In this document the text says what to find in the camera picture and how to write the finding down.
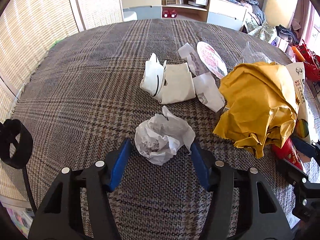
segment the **silver screw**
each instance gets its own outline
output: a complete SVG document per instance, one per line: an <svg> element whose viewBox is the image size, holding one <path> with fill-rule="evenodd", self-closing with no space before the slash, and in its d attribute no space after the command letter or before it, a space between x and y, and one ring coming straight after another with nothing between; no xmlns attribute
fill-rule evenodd
<svg viewBox="0 0 320 240"><path fill-rule="evenodd" d="M250 168L250 172L252 174L257 174L258 173L258 169L257 168Z"/></svg>
<svg viewBox="0 0 320 240"><path fill-rule="evenodd" d="M67 174L69 171L70 171L70 169L69 169L68 167L64 167L64 168L61 170L61 172L62 172L63 174Z"/></svg>
<svg viewBox="0 0 320 240"><path fill-rule="evenodd" d="M96 166L97 167L102 167L104 165L104 161L97 161Z"/></svg>
<svg viewBox="0 0 320 240"><path fill-rule="evenodd" d="M218 167L223 167L224 166L224 162L223 161L216 161L216 165Z"/></svg>

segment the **tv cabinet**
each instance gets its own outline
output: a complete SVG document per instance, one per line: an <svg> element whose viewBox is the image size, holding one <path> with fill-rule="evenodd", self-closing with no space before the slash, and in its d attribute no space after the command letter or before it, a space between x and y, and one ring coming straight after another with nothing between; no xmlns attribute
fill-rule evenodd
<svg viewBox="0 0 320 240"><path fill-rule="evenodd" d="M188 4L163 5L162 0L122 0L124 11L135 11L138 20L161 19L164 9L175 9L176 19L201 21L220 25L234 30L244 26L246 7L226 0L208 0L208 5L196 7Z"/></svg>

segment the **cardboard box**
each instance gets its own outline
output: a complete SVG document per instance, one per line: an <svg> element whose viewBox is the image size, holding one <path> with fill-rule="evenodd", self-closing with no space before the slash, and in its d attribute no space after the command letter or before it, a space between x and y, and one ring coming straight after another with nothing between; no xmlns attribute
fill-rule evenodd
<svg viewBox="0 0 320 240"><path fill-rule="evenodd" d="M193 0L193 2L199 5L208 5L208 0Z"/></svg>
<svg viewBox="0 0 320 240"><path fill-rule="evenodd" d="M162 5L183 4L183 0L162 0Z"/></svg>

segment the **crumpled yellow paper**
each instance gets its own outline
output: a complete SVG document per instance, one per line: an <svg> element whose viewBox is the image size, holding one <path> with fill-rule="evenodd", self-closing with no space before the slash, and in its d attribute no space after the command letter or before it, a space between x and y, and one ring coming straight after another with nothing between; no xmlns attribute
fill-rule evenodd
<svg viewBox="0 0 320 240"><path fill-rule="evenodd" d="M234 141L263 157L263 147L274 143L282 147L292 134L299 100L285 66L258 62L240 64L221 79L220 93L227 110L213 133Z"/></svg>

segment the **table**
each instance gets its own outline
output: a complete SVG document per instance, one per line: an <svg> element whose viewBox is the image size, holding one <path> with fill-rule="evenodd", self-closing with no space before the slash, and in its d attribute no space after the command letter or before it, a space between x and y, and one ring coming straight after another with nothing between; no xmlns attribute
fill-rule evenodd
<svg viewBox="0 0 320 240"><path fill-rule="evenodd" d="M154 52L161 62L183 63L178 48L186 42L195 48L199 41L217 50L229 72L247 42L272 60L290 63L282 51L257 38L184 20L140 20L98 27L70 36L48 52L13 115L34 138L27 168L37 205L63 167L87 168L117 149L124 137L134 145L136 127L162 108L139 88L145 61ZM221 112L210 111L197 98L167 107L189 123L200 145L217 159L238 169L260 170L284 212L290 214L292 187L276 173L270 147L257 160L212 134ZM312 161L306 168L314 182L319 167ZM15 171L7 167L7 172L15 182ZM109 194L109 201L123 239L195 239L202 230L211 194L200 186L185 147L163 166L151 164L133 147L122 182ZM237 202L235 191L230 235L236 228ZM85 197L82 207L90 235Z"/></svg>

